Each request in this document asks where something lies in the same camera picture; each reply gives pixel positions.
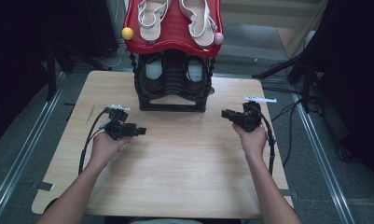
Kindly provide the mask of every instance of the pink ball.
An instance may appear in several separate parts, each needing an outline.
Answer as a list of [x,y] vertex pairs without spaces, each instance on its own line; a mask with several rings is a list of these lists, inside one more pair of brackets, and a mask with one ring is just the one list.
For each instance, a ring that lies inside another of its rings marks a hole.
[[222,41],[224,41],[224,36],[221,33],[215,33],[214,43],[217,45],[220,45],[222,44]]

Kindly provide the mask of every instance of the ball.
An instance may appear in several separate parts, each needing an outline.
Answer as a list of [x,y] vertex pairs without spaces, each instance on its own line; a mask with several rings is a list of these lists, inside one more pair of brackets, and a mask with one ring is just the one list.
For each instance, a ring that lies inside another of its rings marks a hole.
[[123,28],[122,36],[125,40],[131,40],[133,38],[133,30],[130,27]]
[[222,41],[224,41],[224,35],[222,35],[221,33],[215,33],[214,43],[220,45],[222,44]]

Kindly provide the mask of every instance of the red tray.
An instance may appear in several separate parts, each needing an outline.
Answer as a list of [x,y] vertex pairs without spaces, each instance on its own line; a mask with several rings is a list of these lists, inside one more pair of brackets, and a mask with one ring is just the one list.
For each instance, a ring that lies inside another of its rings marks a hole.
[[[206,0],[210,8],[210,15],[217,25],[217,33],[223,34],[220,16],[220,0]],[[140,35],[140,26],[137,21],[137,5],[141,0],[130,0],[123,27],[130,27],[134,35],[131,40],[125,40],[128,50],[136,54],[149,54],[165,49],[179,49],[185,53],[211,58],[216,56],[221,45],[213,44],[209,47],[199,47],[189,34],[190,20],[184,16],[180,9],[179,0],[172,0],[166,17],[161,22],[160,37],[150,44]]]

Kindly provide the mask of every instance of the white sandal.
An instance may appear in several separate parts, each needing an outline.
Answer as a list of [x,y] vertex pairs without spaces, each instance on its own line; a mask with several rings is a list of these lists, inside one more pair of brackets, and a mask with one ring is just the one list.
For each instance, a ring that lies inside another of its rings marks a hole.
[[166,16],[171,0],[143,0],[138,5],[140,35],[144,40],[155,42],[160,36],[160,23]]
[[191,20],[189,33],[201,47],[213,44],[216,24],[210,17],[210,9],[206,0],[179,0],[183,14]]

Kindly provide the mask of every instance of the forearm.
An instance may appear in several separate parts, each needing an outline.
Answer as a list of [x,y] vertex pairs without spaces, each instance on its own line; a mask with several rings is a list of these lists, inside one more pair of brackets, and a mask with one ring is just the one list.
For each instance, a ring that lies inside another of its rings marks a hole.
[[37,223],[80,223],[101,170],[87,166]]
[[246,155],[251,176],[256,187],[263,221],[270,223],[300,223],[294,209],[289,205],[270,175],[265,162]]

